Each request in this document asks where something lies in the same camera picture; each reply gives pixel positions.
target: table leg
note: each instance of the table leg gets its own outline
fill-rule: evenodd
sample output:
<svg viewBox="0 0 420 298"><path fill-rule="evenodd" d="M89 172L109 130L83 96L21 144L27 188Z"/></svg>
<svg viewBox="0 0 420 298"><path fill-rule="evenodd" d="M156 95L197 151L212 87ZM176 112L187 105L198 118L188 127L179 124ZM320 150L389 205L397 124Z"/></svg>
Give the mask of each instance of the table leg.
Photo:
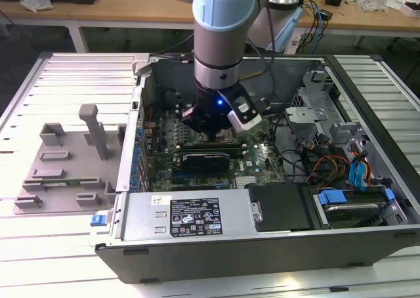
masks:
<svg viewBox="0 0 420 298"><path fill-rule="evenodd" d="M299 46L302 35L305 34L305 28L295 28L291 34L289 44L286 45L284 49L284 54L294 55Z"/></svg>
<svg viewBox="0 0 420 298"><path fill-rule="evenodd" d="M364 35L359 35L353 43L353 46L357 49L360 45L362 45L363 40L365 39Z"/></svg>
<svg viewBox="0 0 420 298"><path fill-rule="evenodd" d="M85 36L83 35L83 30L80 26L73 25L68 26L68 31L72 37L74 47L77 53L88 53L89 49L86 44Z"/></svg>
<svg viewBox="0 0 420 298"><path fill-rule="evenodd" d="M0 37L9 37L9 31L7 31L5 24L0 24Z"/></svg>

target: blue cable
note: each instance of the blue cable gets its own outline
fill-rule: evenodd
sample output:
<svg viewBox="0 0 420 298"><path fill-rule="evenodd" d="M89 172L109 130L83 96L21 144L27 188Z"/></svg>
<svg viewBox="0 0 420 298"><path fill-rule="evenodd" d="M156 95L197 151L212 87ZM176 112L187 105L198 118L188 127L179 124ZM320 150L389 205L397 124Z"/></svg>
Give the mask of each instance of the blue cable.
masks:
<svg viewBox="0 0 420 298"><path fill-rule="evenodd" d="M320 22L318 24L317 30L315 30L315 33L318 32L318 35L317 35L317 38L316 38L316 42L314 44L314 47L312 48L312 50L310 50L310 53L309 53L309 54L314 54L316 48L318 47L318 44L321 41L321 37L322 37L321 36L322 35L322 18L321 18L321 12L320 12L320 9L318 7L314 7L314 6L310 6L310 5L303 5L303 6L314 9L316 11L316 14L318 15L318 20Z"/></svg>
<svg viewBox="0 0 420 298"><path fill-rule="evenodd" d="M316 48L318 47L318 44L320 44L321 37L322 37L322 27L321 27L321 25L322 25L322 18L321 18L321 12L320 12L320 9L318 7L315 7L315 9L316 9L316 12L318 14L318 19L320 21L320 24L319 24L320 32L318 34L318 38L316 40L316 43L314 44L312 50L310 50L310 53L309 54L314 54Z"/></svg>

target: sticker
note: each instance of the sticker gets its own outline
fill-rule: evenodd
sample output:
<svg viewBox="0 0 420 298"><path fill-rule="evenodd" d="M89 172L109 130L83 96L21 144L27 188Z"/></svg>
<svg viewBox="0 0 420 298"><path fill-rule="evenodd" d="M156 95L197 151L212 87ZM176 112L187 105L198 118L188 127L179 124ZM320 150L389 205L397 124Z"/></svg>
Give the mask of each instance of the sticker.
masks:
<svg viewBox="0 0 420 298"><path fill-rule="evenodd" d="M153 205L169 205L172 200L172 195L153 195L152 196L152 206Z"/></svg>
<svg viewBox="0 0 420 298"><path fill-rule="evenodd" d="M218 198L170 200L170 204L172 237L222 234L222 217Z"/></svg>

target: side panel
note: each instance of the side panel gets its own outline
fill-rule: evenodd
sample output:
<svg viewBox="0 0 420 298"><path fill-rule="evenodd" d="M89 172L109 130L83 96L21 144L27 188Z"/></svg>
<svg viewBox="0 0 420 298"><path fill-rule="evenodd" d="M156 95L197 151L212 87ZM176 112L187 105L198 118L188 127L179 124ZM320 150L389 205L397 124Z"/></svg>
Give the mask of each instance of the side panel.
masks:
<svg viewBox="0 0 420 298"><path fill-rule="evenodd" d="M257 241L104 247L96 254L127 284L368 266L420 239L413 229Z"/></svg>

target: black plastic cover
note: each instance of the black plastic cover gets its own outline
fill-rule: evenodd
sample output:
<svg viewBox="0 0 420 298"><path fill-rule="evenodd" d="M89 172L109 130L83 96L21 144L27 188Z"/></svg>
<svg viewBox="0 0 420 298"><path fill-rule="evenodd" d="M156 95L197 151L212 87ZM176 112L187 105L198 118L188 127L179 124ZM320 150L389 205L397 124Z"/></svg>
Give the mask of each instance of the black plastic cover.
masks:
<svg viewBox="0 0 420 298"><path fill-rule="evenodd" d="M306 186L292 182L249 185L251 203L258 203L262 215L262 222L255 223L257 231L313 230L302 191Z"/></svg>

